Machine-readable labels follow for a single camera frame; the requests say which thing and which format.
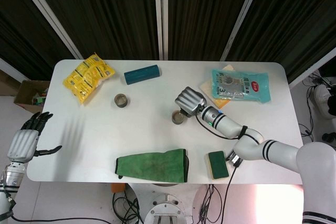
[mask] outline red label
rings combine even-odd
[[[255,92],[258,92],[259,84],[256,81],[251,82],[251,86]]]

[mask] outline plastic bag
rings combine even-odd
[[[83,103],[102,80],[111,77],[114,73],[115,71],[109,65],[94,54],[79,64],[63,84],[77,96],[80,103]]]
[[[212,95],[216,99],[268,102],[268,74],[213,69]]]

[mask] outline can lid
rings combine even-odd
[[[126,95],[124,94],[117,94],[115,97],[114,97],[114,102],[115,104],[120,107],[120,108],[123,108],[127,105],[127,97]]]
[[[184,115],[181,114],[181,112],[179,110],[175,110],[172,113],[172,121],[175,124],[181,124],[184,121]]]

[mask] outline cardboard box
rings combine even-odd
[[[32,104],[32,99],[36,93],[42,93],[49,88],[50,81],[23,81],[14,103],[31,113],[42,112],[43,106]]]
[[[0,95],[16,96],[20,88],[20,82],[10,77],[8,74],[0,70]]]

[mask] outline yellow snack bag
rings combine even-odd
[[[94,53],[79,64],[63,81],[63,84],[77,96],[80,103],[83,103],[101,81],[111,77],[114,73],[114,69]]]

